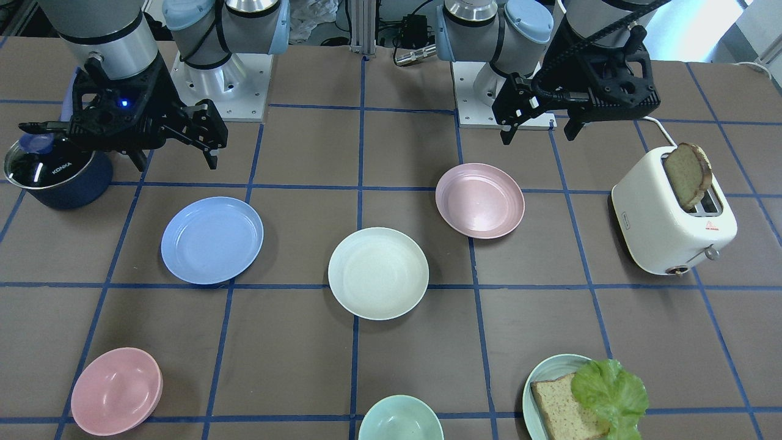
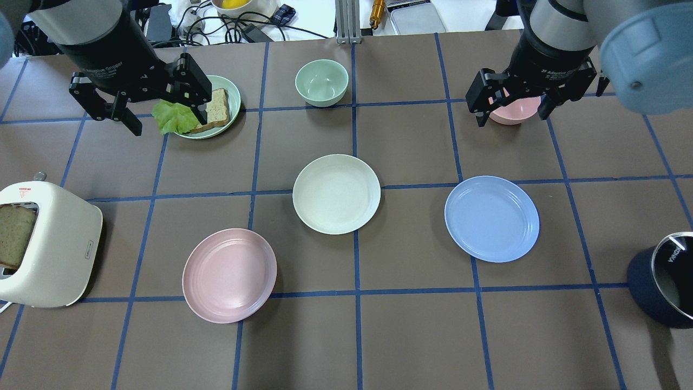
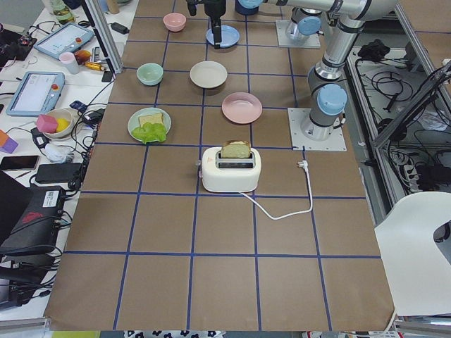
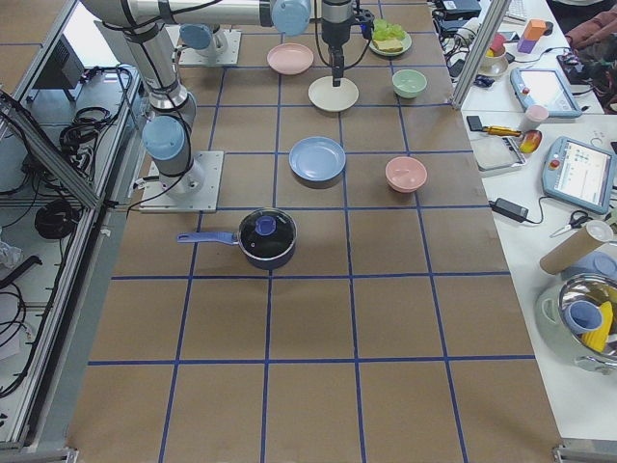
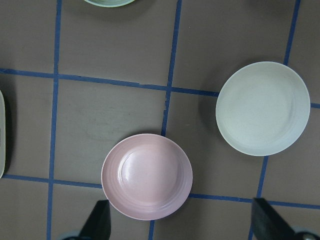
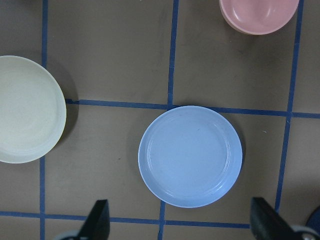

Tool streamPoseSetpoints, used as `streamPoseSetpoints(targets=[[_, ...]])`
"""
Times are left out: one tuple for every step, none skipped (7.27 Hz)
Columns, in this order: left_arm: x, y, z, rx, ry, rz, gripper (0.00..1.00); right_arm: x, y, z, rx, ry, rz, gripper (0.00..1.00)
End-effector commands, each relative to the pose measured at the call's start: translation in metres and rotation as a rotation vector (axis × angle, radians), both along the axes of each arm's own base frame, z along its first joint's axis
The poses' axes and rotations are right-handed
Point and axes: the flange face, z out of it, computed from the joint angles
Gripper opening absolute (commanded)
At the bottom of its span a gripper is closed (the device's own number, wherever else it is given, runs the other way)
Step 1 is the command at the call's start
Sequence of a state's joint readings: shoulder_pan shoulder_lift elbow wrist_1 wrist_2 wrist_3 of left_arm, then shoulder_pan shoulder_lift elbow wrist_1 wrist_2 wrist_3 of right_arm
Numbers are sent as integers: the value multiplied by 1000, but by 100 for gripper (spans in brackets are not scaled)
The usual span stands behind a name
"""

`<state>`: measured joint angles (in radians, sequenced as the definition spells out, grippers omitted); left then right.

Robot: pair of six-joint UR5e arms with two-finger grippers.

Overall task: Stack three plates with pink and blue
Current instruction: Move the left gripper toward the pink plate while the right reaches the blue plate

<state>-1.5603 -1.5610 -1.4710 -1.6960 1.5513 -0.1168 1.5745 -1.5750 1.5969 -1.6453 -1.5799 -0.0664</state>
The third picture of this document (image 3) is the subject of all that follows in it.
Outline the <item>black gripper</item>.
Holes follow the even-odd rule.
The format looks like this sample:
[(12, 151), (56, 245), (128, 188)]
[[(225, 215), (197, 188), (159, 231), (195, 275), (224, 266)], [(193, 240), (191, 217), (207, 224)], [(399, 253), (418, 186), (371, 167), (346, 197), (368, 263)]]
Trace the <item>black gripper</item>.
[(187, 0), (187, 9), (191, 16), (196, 16), (197, 6), (203, 5), (204, 12), (211, 18), (211, 31), (214, 38), (214, 48), (220, 49), (222, 42), (222, 27), (220, 17), (226, 13), (226, 0)]

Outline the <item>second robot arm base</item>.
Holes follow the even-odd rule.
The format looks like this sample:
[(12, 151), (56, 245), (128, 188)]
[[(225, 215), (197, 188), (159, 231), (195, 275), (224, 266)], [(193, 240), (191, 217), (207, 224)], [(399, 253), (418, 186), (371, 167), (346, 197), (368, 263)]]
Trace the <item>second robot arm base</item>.
[(277, 20), (278, 45), (288, 48), (319, 49), (321, 11), (294, 7), (289, 20)]

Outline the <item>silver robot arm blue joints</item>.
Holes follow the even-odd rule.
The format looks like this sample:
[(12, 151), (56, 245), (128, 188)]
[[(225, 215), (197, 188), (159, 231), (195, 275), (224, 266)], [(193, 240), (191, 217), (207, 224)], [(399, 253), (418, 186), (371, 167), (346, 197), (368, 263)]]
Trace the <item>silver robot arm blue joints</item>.
[(329, 138), (336, 118), (346, 106), (347, 94), (337, 81), (364, 23), (382, 18), (394, 9), (397, 2), (272, 1), (272, 4), (337, 13), (340, 16), (322, 59), (309, 71), (313, 106), (309, 116), (300, 124), (305, 137), (322, 142)]

